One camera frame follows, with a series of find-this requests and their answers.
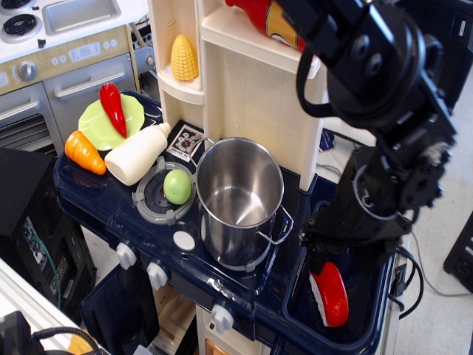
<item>gray burner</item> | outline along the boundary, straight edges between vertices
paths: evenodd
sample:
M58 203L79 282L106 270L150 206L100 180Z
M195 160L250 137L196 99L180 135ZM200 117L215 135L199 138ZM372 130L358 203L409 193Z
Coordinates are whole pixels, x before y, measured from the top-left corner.
M24 32L23 30L20 30L18 31L18 34L7 33L5 25L9 24L11 26L11 24L14 23L13 25L14 27L23 27L22 25L23 22L29 21L30 19L35 20L35 26L29 29L28 31ZM41 31L42 27L43 27L43 23L41 22L41 19L38 16L28 15L28 14L13 16L12 18L9 18L1 26L0 38L2 39L3 42L8 43L8 44L17 44L17 43L25 42L33 38L34 36L36 36L39 33L39 31Z
M173 169L183 170L192 180L191 196L186 203L180 206L170 203L161 195L166 173ZM153 166L140 180L132 198L133 204L145 220L154 224L172 226L191 209L196 194L194 176L189 169L178 163L166 163L163 157L159 157L157 165Z
M0 4L0 13L6 16L18 15L28 11L35 6L38 0L19 1L19 0L7 0L2 1Z

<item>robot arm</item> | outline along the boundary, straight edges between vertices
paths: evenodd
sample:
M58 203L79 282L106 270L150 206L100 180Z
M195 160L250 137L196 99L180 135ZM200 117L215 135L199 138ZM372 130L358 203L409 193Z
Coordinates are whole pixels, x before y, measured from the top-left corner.
M304 39L296 79L299 101L315 117L338 116L369 130L376 147L354 151L328 206L301 231L312 248L312 271L327 255L359 247L382 264L417 215L441 196L438 181L454 144L455 128L432 78L442 46L388 1L278 0ZM304 96L308 65L317 55L328 68L328 104Z

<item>stove knob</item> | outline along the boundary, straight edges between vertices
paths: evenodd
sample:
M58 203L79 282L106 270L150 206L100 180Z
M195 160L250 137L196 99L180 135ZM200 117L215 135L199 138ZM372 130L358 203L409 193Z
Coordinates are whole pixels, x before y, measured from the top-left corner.
M18 74L24 81L33 81L36 79L38 69L36 68L36 64L32 61L22 61L20 65L18 65Z
M135 253L125 243L118 244L117 255L121 267L125 270L128 270L130 266L133 266L136 263L137 258Z
M232 329L234 326L234 318L221 305L215 305L212 308L212 317L215 321L215 327L220 334L223 334L228 329Z
M149 282L155 291L159 290L160 287L163 287L166 283L168 283L167 273L158 264L149 263L146 271L148 272Z

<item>pot handle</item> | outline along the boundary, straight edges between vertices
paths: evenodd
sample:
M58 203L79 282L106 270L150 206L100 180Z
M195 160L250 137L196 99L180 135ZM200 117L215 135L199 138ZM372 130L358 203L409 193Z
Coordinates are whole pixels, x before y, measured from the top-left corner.
M211 140L209 137L204 137L204 138L199 139L198 141L193 142L193 144L191 145L191 152L194 151L194 147L195 147L195 146L197 146L197 145L199 145L200 143L205 142L205 141L209 141L209 142L212 144L212 146L215 144L214 141ZM191 156L191 162L192 162L192 163L194 164L194 166L197 168L197 163L195 162L193 156Z
M261 235L263 238L265 238L268 242L270 242L271 244L277 246L279 244L281 244L282 242L284 242L287 237L289 237L289 233L290 231L293 230L293 225L294 225L294 220L293 218L287 213L287 211L285 210L285 208L281 205L279 206L279 208L285 213L287 219L284 223L284 226L282 227L282 235L283 237L282 238L279 238L276 242L274 240L272 240L271 238L269 238L266 234L264 234L263 232L261 231L256 231L257 234Z

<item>green plate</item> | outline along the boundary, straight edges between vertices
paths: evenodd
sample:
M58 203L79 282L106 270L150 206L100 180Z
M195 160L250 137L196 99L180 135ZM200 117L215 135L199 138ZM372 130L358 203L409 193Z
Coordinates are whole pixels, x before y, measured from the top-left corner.
M126 120L126 136L131 137L139 132L144 124L144 108L136 98L123 94L120 94L120 96ZM81 118L79 118L78 129L82 131L97 150L114 149L125 141L125 138L113 127L109 116L103 110L100 100L86 108Z

